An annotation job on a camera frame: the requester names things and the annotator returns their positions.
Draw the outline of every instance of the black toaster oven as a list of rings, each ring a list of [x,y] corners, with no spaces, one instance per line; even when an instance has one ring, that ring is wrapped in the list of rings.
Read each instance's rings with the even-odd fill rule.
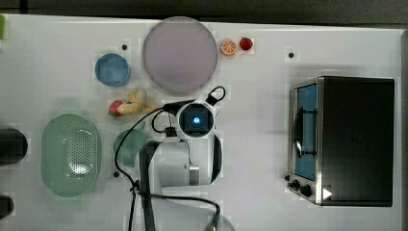
[[[293,86],[288,187],[322,206],[391,207],[393,79],[322,76]]]

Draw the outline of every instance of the round plate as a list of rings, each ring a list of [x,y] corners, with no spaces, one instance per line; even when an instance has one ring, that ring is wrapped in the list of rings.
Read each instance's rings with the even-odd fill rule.
[[[130,66],[121,56],[110,53],[96,62],[95,74],[102,84],[118,87],[130,78]]]
[[[210,31],[188,17],[171,17],[156,25],[143,46],[150,78],[173,94],[203,88],[217,66],[217,45]]]

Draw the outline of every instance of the green colander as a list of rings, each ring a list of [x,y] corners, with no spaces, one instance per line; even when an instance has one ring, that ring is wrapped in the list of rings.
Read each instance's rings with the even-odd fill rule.
[[[45,127],[41,140],[41,176],[51,192],[77,196],[86,192],[98,174],[99,138],[85,118],[59,115]]]

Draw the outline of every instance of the small blue bowl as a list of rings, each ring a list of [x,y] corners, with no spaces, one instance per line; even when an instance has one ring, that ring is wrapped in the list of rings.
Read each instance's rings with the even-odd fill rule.
[[[118,87],[130,78],[130,66],[121,56],[110,53],[102,56],[95,66],[96,78],[104,85]]]

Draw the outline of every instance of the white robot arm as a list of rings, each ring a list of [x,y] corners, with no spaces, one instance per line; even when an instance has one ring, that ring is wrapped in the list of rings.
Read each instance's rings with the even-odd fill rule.
[[[135,168],[146,231],[156,230],[151,198],[162,194],[162,188],[210,185],[220,173],[222,151],[215,135],[214,106],[223,99],[225,90],[220,99],[214,98],[212,92],[204,100],[198,98],[164,105],[165,112],[176,116],[175,132],[180,141],[150,141],[137,155]]]

